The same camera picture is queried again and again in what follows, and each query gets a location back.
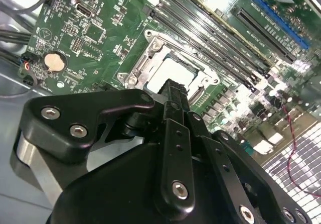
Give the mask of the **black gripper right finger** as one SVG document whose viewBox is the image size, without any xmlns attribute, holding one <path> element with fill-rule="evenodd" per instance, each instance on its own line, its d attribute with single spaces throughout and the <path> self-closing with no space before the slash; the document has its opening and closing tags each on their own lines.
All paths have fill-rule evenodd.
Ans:
<svg viewBox="0 0 321 224">
<path fill-rule="evenodd" d="M 209 133 L 178 85 L 192 138 L 195 206 L 181 223 L 311 223 L 307 213 L 225 131 Z"/>
</svg>

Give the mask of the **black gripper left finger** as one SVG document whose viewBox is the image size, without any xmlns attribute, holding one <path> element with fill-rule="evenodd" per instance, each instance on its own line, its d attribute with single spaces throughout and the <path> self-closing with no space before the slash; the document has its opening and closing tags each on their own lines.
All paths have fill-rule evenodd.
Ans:
<svg viewBox="0 0 321 224">
<path fill-rule="evenodd" d="M 135 147 L 156 145 L 155 207 L 190 213 L 191 139 L 178 85 L 167 80 L 155 95 L 127 89 L 33 98 L 23 108 L 16 156 L 55 206 L 73 181 Z"/>
</svg>

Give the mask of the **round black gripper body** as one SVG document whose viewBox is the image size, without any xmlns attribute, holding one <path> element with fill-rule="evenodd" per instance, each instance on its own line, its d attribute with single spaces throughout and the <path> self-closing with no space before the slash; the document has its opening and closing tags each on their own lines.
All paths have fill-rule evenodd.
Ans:
<svg viewBox="0 0 321 224">
<path fill-rule="evenodd" d="M 69 184 L 49 223 L 169 223 L 154 203 L 159 148 L 140 146 Z M 183 223 L 232 223 L 214 173 L 192 160 L 195 207 Z"/>
</svg>

